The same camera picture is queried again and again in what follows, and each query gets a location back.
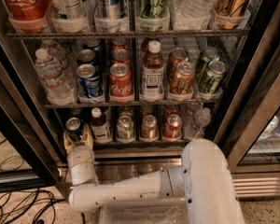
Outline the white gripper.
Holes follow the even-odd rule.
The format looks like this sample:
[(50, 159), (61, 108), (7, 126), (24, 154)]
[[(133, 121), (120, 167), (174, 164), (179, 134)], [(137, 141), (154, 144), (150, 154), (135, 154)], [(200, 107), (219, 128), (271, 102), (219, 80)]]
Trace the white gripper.
[(92, 150), (93, 138), (87, 123), (83, 125), (81, 142), (85, 146), (77, 146), (68, 132), (63, 133), (63, 145), (68, 154), (67, 161), (74, 186), (91, 184), (97, 180)]

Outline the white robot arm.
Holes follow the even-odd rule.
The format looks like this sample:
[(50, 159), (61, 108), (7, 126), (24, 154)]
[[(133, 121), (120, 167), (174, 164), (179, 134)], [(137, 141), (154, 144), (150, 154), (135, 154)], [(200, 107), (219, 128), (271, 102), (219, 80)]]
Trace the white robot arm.
[(110, 203), (184, 197), (189, 224), (245, 224), (226, 158), (207, 139), (189, 142), (182, 151), (179, 166), (108, 185), (96, 182), (89, 125), (83, 126), (78, 145), (69, 133), (63, 134), (63, 143), (68, 161), (77, 161), (79, 151), (88, 158), (71, 168), (74, 187), (68, 202), (80, 213)]

